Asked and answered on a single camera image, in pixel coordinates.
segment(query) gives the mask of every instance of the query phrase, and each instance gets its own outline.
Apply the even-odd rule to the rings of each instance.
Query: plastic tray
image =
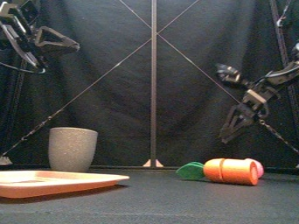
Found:
[[[128,176],[62,171],[0,171],[0,197],[29,198],[114,186]]]

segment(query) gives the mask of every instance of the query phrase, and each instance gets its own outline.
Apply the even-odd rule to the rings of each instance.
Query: black curtain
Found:
[[[23,77],[11,145],[64,110],[9,158],[47,165],[49,128],[68,126],[99,133],[94,165],[142,166],[152,147],[152,1],[41,1],[37,25],[75,39],[80,50],[51,59],[47,74]],[[264,166],[295,167],[298,156],[260,125],[228,144],[219,138],[244,92],[219,83],[215,64],[252,81],[283,68],[268,1],[158,1],[156,27],[156,159],[180,166],[255,158]],[[268,124],[298,145],[286,90],[270,109]]]

